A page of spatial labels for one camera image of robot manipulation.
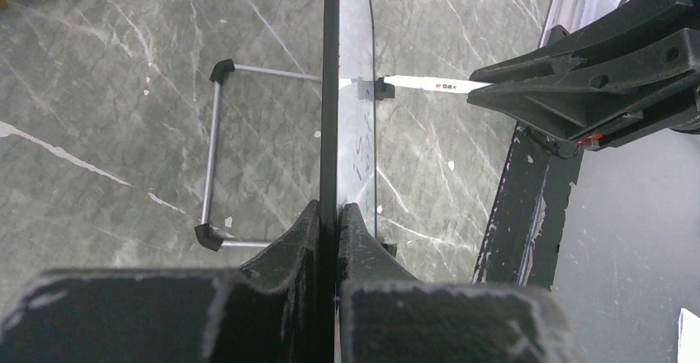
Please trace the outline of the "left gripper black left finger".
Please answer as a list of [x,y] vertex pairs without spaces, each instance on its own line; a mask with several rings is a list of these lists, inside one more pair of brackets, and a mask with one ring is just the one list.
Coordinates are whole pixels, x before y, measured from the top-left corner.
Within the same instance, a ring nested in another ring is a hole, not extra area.
[[1,321],[4,362],[311,362],[319,204],[231,268],[60,269]]

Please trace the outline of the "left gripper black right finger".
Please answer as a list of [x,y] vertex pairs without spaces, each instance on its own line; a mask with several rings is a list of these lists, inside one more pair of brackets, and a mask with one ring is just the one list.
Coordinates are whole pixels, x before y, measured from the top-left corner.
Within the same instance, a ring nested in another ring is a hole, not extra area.
[[372,237],[357,204],[340,215],[336,353],[342,362],[577,362],[550,292],[428,283]]

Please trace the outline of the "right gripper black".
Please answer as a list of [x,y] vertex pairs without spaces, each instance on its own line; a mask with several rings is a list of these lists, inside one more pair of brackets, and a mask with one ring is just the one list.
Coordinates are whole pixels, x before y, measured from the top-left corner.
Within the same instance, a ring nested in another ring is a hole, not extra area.
[[471,81],[494,84],[467,101],[589,151],[665,129],[698,135],[699,33],[686,28],[698,13],[699,0],[630,0],[549,45],[476,70]]

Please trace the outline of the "small whiteboard black frame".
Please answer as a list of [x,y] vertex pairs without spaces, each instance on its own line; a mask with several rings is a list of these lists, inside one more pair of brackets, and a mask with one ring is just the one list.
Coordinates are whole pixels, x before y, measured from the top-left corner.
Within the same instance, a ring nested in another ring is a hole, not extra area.
[[376,100],[371,0],[324,0],[319,199],[294,227],[236,270],[204,269],[225,279],[277,291],[302,272],[305,259],[332,291],[344,281],[394,281],[407,274],[394,247],[376,239]]

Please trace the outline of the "white blue marker pen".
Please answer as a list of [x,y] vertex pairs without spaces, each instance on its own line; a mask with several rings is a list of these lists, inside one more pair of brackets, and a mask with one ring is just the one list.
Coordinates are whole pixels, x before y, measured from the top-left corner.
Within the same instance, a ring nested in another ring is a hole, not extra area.
[[406,75],[384,76],[383,82],[394,87],[411,88],[431,92],[447,92],[468,95],[470,92],[488,87],[490,82],[475,82],[451,78],[419,77]]

